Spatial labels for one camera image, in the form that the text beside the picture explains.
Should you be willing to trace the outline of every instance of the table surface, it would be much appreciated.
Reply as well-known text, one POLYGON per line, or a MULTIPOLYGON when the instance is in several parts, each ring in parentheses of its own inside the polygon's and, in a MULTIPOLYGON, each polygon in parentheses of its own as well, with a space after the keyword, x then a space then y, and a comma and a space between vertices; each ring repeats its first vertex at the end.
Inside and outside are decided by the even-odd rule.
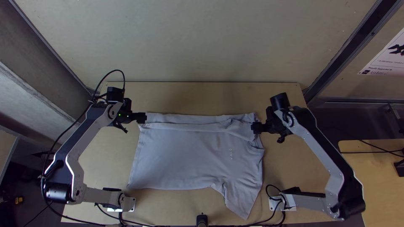
MULTIPOLYGON (((121 87, 122 83, 108 82, 108 86, 121 87)), ((134 112, 193 115, 256 112, 264 121, 269 98, 282 92, 287 93, 291 105, 306 106, 297 83, 127 82, 125 96, 132 100, 134 112)), ((87 186, 126 188, 139 136, 136 123, 126 127, 127 134, 113 127, 102 128, 81 155, 79 162, 87 186)), ((210 225, 249 224, 272 214, 265 193, 267 184, 280 189, 299 186, 303 191, 324 192, 329 174, 300 137, 290 135, 283 144, 276 142, 276 135, 266 133, 260 138, 265 148, 263 187, 247 221, 227 209, 223 196, 212 188, 127 190, 126 193, 136 197, 136 208, 132 213, 124 213, 124 219, 154 225, 195 225, 196 216, 203 212, 208 215, 210 225)), ((271 189, 270 193, 276 195, 277 191, 271 189)), ((67 205, 64 215, 103 224, 117 223, 91 203, 67 205)), ((282 214, 277 212, 268 223, 278 223, 281 218, 282 214)), ((287 212, 285 223, 330 220, 322 212, 298 208, 287 212)))
POLYGON ((16 136, 0 130, 0 182, 10 161, 10 152, 16 141, 16 136))
MULTIPOLYGON (((366 140, 386 150, 404 147, 404 139, 366 140)), ((358 140, 340 141, 341 152, 380 151, 358 140)), ((403 158, 388 153, 343 154, 363 184, 366 210, 362 213, 366 227, 402 226, 404 177, 397 175, 393 163, 403 158)))

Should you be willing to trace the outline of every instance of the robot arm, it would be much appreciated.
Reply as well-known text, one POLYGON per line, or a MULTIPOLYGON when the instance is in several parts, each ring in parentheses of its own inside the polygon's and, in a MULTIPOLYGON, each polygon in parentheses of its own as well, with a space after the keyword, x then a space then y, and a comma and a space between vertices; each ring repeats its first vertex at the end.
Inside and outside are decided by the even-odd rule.
POLYGON ((132 113, 131 100, 124 98, 124 90, 109 87, 106 102, 91 105, 86 118, 77 130, 55 153, 45 171, 45 198, 67 204, 99 203, 113 211, 134 211, 136 199, 127 197, 122 190, 96 189, 83 182, 84 171, 78 159, 102 127, 114 126, 127 132, 122 124, 136 120, 144 123, 145 113, 132 113))
POLYGON ((317 128, 313 114, 306 108, 290 108, 286 93, 273 96, 270 100, 272 106, 266 109, 265 124, 255 122, 251 125, 254 134, 280 134, 278 143, 284 142, 290 134, 300 136, 330 174, 325 193, 301 192, 298 187, 282 191, 280 195, 283 195, 288 206, 293 204, 321 211, 339 220, 363 212, 365 202, 362 184, 338 150, 317 128))

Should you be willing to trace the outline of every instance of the poster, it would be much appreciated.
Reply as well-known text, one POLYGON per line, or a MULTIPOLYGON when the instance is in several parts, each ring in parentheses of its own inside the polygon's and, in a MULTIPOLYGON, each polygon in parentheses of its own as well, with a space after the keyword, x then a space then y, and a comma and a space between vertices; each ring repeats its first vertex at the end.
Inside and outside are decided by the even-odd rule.
POLYGON ((404 29, 358 74, 404 76, 404 29))

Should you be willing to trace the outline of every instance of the white t-shirt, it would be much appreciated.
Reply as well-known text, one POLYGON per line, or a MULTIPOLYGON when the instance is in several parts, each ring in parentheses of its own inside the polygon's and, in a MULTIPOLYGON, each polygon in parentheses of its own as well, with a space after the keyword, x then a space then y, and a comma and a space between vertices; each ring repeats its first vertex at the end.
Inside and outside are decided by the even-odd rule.
POLYGON ((264 149, 250 128, 254 113, 146 115, 128 188, 212 187, 231 211, 247 219, 262 185, 264 149))

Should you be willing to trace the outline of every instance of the wire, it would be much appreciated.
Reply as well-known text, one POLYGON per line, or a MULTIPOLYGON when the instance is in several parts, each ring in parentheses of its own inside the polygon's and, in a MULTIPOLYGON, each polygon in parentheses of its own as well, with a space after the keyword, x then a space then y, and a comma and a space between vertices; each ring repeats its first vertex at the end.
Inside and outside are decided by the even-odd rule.
MULTIPOLYGON (((92 98, 92 102, 93 102, 93 103, 96 103, 96 101, 98 100, 98 98, 101 98, 102 96, 105 95, 105 94, 103 94, 103 95, 101 95, 100 97, 97 97, 97 96, 96 96, 97 90, 98 90, 99 86, 101 85, 101 83, 104 81, 104 79, 105 79, 107 76, 109 76, 111 73, 116 72, 116 71, 119 71, 120 73, 122 73, 122 77, 123 77, 123 90, 125 90, 125 74, 124 74, 121 70, 119 70, 119 69, 114 69, 114 70, 110 71, 109 73, 107 73, 107 74, 101 79, 101 81, 98 83, 96 89, 94 90, 94 94, 93 94, 93 98, 92 98)), ((47 153, 47 155, 46 155, 45 162, 44 162, 44 164, 43 164, 42 175, 40 176, 40 178, 41 178, 41 196, 42 196, 43 200, 45 201, 46 207, 49 208, 53 213, 55 213, 55 214, 57 214, 57 215, 59 215, 59 216, 61 216, 61 217, 64 217, 64 218, 66 218, 66 219, 70 219, 70 220, 76 221, 76 222, 82 222, 82 223, 93 224, 93 225, 98 225, 98 226, 105 226, 104 224, 99 224, 99 223, 94 223, 94 222, 83 221, 83 220, 71 218, 71 217, 68 217, 68 216, 65 216, 65 215, 60 214, 59 212, 57 212, 55 209, 53 209, 53 208, 50 206, 50 204, 49 204, 48 201, 46 200, 45 192, 44 192, 44 181, 45 181, 46 162, 49 160, 49 156, 51 155, 53 149, 55 148, 55 146, 56 146, 57 142, 60 140, 60 138, 61 138, 67 131, 69 131, 69 130, 85 115, 85 113, 86 113, 87 110, 91 107, 91 105, 92 105, 93 103, 90 103, 90 104, 87 106, 87 108, 83 111, 83 113, 82 113, 66 130, 64 130, 64 131, 58 136, 58 138, 57 138, 57 139, 55 140, 55 142, 53 143, 52 147, 49 149, 49 151, 48 151, 48 153, 47 153)))
POLYGON ((98 209, 99 209, 103 214, 105 214, 105 215, 107 215, 108 217, 111 217, 111 218, 113 218, 113 219, 117 219, 117 220, 119 220, 120 222, 129 222, 129 223, 134 223, 134 224, 143 225, 143 226, 147 226, 147 227, 162 227, 162 226, 160 226, 160 225, 149 225, 149 224, 142 224, 142 223, 138 223, 138 222, 128 221, 128 220, 122 219, 122 215, 121 215, 119 218, 117 218, 117 217, 114 217, 114 216, 112 216, 112 215, 110 215, 110 214, 107 214, 105 211, 103 211, 103 210, 101 209, 101 207, 100 207, 100 204, 96 203, 96 206, 98 207, 98 209))
POLYGON ((104 81, 104 79, 105 79, 107 76, 109 76, 109 75, 110 75, 111 73, 113 73, 113 72, 120 72, 120 73, 122 73, 122 77, 123 77, 123 88, 122 88, 122 89, 125 90, 125 74, 124 74, 121 70, 119 70, 119 69, 114 69, 114 70, 110 71, 109 73, 107 73, 107 74, 100 80, 100 82, 98 83, 96 89, 94 90, 93 101, 95 101, 95 99, 96 99, 97 90, 98 90, 98 88, 100 87, 101 83, 104 81))
POLYGON ((37 218, 43 211, 45 211, 48 208, 48 206, 46 206, 44 209, 42 209, 37 215, 35 215, 35 217, 33 217, 29 222, 27 222, 25 225, 23 225, 23 227, 26 227, 29 223, 31 223, 33 220, 35 220, 35 218, 37 218))
MULTIPOLYGON (((331 127, 327 128, 327 129, 331 129, 331 128, 336 129, 336 130, 338 130, 338 131, 340 131, 340 132, 343 132, 343 133, 345 133, 345 134, 348 134, 348 135, 350 135, 350 136, 355 137, 355 136, 354 136, 354 135, 352 135, 351 133, 349 133, 349 132, 347 132, 347 131, 345 131, 345 130, 343 130, 343 129, 337 128, 337 127, 335 127, 335 126, 331 126, 331 127)), ((404 156, 403 156, 403 155, 399 155, 399 154, 395 154, 395 153, 393 153, 393 152, 397 152, 397 151, 401 151, 401 150, 386 150, 386 149, 383 149, 383 148, 378 147, 378 146, 376 146, 376 145, 373 145, 373 144, 371 144, 371 143, 368 143, 368 142, 366 142, 366 141, 364 141, 364 140, 359 140, 359 141, 360 141, 360 142, 362 142, 362 143, 364 143, 364 144, 367 144, 367 145, 369 145, 369 146, 371 146, 371 147, 374 147, 374 148, 377 148, 377 149, 379 149, 379 150, 382 150, 382 151, 367 151, 367 152, 340 152, 340 153, 342 153, 342 154, 360 154, 360 153, 390 153, 390 154, 392 154, 392 155, 395 155, 395 156, 398 156, 398 157, 402 157, 402 158, 404 158, 404 156)))
POLYGON ((47 207, 49 207, 49 209, 55 213, 58 216, 64 217, 66 219, 70 219, 72 221, 76 221, 76 222, 82 222, 82 223, 86 223, 86 224, 94 224, 94 225, 98 225, 98 226, 105 226, 104 224, 99 224, 99 223, 94 223, 94 222, 88 222, 88 221, 83 221, 83 220, 79 220, 79 219, 75 219, 75 218, 71 218, 68 217, 66 215, 62 215, 61 213, 57 212, 55 209, 53 209, 53 207, 50 206, 50 204, 48 203, 48 201, 46 200, 45 197, 45 192, 44 192, 44 181, 45 181, 45 169, 46 169, 46 161, 49 160, 49 156, 51 155, 52 150, 55 148, 55 145, 57 144, 57 142, 59 141, 59 139, 67 132, 69 131, 78 121, 80 118, 82 118, 84 116, 84 114, 87 112, 88 108, 91 106, 88 105, 88 107, 83 111, 83 113, 66 129, 64 130, 59 136, 58 138, 55 140, 55 142, 53 143, 52 147, 49 149, 48 154, 46 156, 45 162, 43 164, 43 168, 42 168, 42 176, 41 176, 41 195, 43 200, 45 201, 45 204, 47 207))
MULTIPOLYGON (((281 196, 282 196, 283 200, 282 200, 281 198, 277 199, 277 198, 271 197, 271 196, 269 195, 269 193, 268 193, 268 188, 269 188, 269 187, 274 187, 274 188, 276 188, 279 192, 281 192, 281 190, 280 190, 277 186, 271 185, 271 184, 266 185, 266 187, 265 187, 265 192, 266 192, 267 196, 268 196, 270 199, 274 200, 274 201, 279 201, 279 202, 276 204, 275 209, 274 209, 272 215, 271 215, 268 219, 265 219, 265 220, 263 220, 263 221, 259 221, 259 222, 255 222, 255 223, 247 224, 247 225, 240 225, 240 226, 238 226, 238 227, 251 227, 251 226, 253 226, 253 225, 262 224, 262 223, 264 223, 264 222, 267 222, 267 221, 271 220, 271 219, 275 216, 276 209, 278 209, 278 206, 279 206, 282 202, 284 202, 284 209, 289 209, 289 208, 290 208, 290 207, 287 207, 287 205, 286 205, 286 199, 285 199, 285 197, 284 197, 282 194, 281 194, 281 196)), ((286 213, 285 213, 285 211, 282 211, 282 215, 283 215, 283 217, 282 217, 282 220, 281 220, 280 223, 278 223, 278 224, 264 224, 263 226, 268 226, 268 227, 270 227, 270 226, 278 226, 278 225, 279 225, 279 227, 281 227, 282 224, 283 224, 283 222, 285 221, 285 218, 286 218, 286 213)))

